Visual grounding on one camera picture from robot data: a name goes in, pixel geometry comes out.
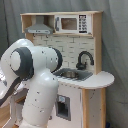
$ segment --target black faucet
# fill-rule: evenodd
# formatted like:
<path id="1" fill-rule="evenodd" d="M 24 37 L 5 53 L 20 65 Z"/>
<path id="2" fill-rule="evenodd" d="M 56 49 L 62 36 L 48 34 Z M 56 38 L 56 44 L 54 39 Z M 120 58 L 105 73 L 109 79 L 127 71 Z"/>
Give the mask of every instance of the black faucet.
<path id="1" fill-rule="evenodd" d="M 89 58 L 90 58 L 90 61 L 91 61 L 90 64 L 91 64 L 91 65 L 94 65 L 94 60 L 93 60 L 92 55 L 91 55 L 89 52 L 87 52 L 87 51 L 82 51 L 82 52 L 79 54 L 78 63 L 77 63 L 77 65 L 76 65 L 76 68 L 77 68 L 78 70 L 86 69 L 86 62 L 85 62 L 85 64 L 82 64 L 82 63 L 81 63 L 81 57 L 82 57 L 83 54 L 88 55 Z"/>

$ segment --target toy kitchen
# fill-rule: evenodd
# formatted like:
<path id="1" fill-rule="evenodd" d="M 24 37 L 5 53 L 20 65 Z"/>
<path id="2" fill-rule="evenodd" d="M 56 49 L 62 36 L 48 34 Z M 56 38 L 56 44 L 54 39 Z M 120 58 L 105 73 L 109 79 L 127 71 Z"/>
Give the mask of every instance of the toy kitchen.
<path id="1" fill-rule="evenodd" d="M 63 56 L 61 69 L 54 72 L 59 89 L 48 128 L 105 128 L 105 88 L 114 76 L 102 71 L 102 12 L 25 13 L 21 19 L 27 39 Z M 25 94 L 15 96 L 17 125 Z"/>

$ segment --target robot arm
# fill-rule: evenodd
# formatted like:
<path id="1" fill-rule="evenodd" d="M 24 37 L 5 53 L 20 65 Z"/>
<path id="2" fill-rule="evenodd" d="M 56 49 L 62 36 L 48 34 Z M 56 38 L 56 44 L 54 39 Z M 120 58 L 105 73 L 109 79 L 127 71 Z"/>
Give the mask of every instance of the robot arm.
<path id="1" fill-rule="evenodd" d="M 57 78 L 51 73 L 62 65 L 57 49 L 33 46 L 27 39 L 15 42 L 1 59 L 7 85 L 0 86 L 0 106 L 11 95 L 18 83 L 29 80 L 29 91 L 23 107 L 20 128 L 44 128 L 58 91 Z"/>
<path id="2" fill-rule="evenodd" d="M 3 54 L 1 58 L 1 69 L 4 73 L 5 80 L 2 80 L 0 82 L 0 106 L 13 93 L 15 87 L 18 86 L 21 82 L 20 77 L 16 75 L 12 70 L 11 54 L 17 48 L 30 46 L 32 47 L 33 44 L 29 40 L 21 39 L 16 41 L 13 45 L 11 45 Z"/>

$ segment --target backsplash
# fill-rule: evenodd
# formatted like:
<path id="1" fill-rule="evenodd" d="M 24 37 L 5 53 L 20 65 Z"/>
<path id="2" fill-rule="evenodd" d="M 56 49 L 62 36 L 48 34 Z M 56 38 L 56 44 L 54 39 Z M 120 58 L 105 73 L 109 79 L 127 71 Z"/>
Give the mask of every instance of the backsplash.
<path id="1" fill-rule="evenodd" d="M 58 49 L 63 56 L 63 68 L 76 68 L 79 53 L 88 51 L 94 58 L 94 39 L 79 36 L 45 36 L 34 35 L 34 45 L 53 47 Z M 82 63 L 87 62 L 87 70 L 94 70 L 90 65 L 90 59 L 87 55 L 82 56 Z"/>

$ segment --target oven window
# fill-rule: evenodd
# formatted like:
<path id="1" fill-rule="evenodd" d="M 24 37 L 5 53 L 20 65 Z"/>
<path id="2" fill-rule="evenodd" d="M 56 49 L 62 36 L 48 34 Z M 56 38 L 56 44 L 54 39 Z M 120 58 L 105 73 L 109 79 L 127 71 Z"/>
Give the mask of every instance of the oven window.
<path id="1" fill-rule="evenodd" d="M 77 19 L 61 18 L 61 25 L 64 30 L 77 30 Z"/>

